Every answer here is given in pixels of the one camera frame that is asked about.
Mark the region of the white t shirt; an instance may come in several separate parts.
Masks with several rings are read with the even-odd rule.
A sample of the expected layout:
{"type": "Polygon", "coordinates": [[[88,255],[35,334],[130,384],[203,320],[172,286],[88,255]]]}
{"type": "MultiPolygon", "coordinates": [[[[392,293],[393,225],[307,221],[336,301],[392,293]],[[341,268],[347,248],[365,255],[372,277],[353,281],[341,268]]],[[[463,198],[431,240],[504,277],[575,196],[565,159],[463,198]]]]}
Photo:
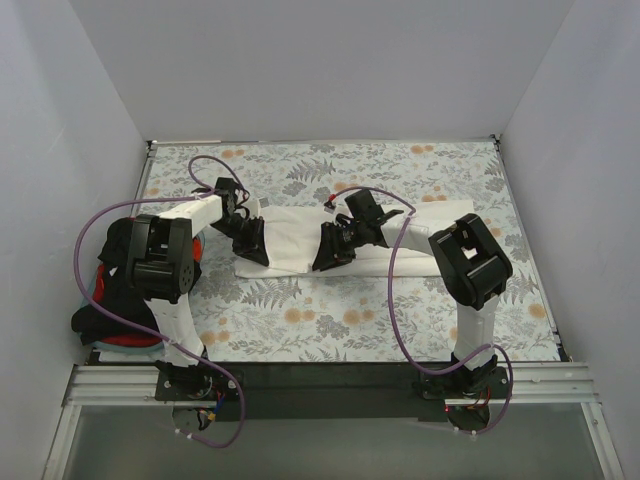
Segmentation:
{"type": "MultiPolygon", "coordinates": [[[[438,230],[451,226],[455,220],[468,213],[475,213],[473,201],[446,200],[420,203],[416,206],[417,220],[410,227],[420,225],[428,237],[438,230]]],[[[321,224],[335,219],[336,214],[328,213],[320,207],[281,207],[264,208],[265,248],[269,265],[238,258],[235,261],[235,275],[244,279],[266,279],[276,277],[386,277],[391,257],[391,247],[395,242],[394,234],[390,248],[366,245],[356,249],[356,259],[346,266],[326,271],[312,271],[312,264],[320,245],[321,224]]],[[[396,255],[393,274],[395,277],[439,277],[440,272],[435,258],[427,253],[405,248],[416,235],[409,230],[405,233],[396,255]]]]}

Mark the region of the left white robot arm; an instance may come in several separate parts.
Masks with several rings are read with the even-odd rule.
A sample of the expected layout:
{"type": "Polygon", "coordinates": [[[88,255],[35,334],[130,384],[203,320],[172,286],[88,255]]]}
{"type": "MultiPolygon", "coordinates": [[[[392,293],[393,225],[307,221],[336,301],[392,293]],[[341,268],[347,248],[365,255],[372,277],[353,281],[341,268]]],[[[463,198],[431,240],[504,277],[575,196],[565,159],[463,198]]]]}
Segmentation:
{"type": "Polygon", "coordinates": [[[194,241],[211,226],[232,240],[238,257],[269,264],[265,221],[258,211],[245,207],[247,197],[238,181],[222,177],[193,200],[133,221],[126,278],[142,296],[161,335],[164,359],[157,368],[170,387],[190,399],[209,397],[216,376],[201,362],[205,346],[189,304],[197,276],[194,241]]]}

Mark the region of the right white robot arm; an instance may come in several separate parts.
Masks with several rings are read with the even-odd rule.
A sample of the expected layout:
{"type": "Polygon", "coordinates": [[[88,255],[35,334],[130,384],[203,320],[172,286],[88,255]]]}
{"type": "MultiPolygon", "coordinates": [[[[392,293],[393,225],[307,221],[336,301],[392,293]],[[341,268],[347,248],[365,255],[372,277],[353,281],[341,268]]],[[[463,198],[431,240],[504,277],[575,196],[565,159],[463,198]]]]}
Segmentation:
{"type": "Polygon", "coordinates": [[[342,267],[355,260],[357,249],[372,245],[429,254],[457,312],[457,339],[450,363],[434,370],[410,363],[424,392],[432,397],[487,395],[498,361],[506,351],[494,342],[496,309],[513,267],[481,218],[469,213],[439,230],[428,228],[409,203],[400,209],[379,205],[375,188],[345,190],[347,214],[321,226],[315,271],[342,267]]]}

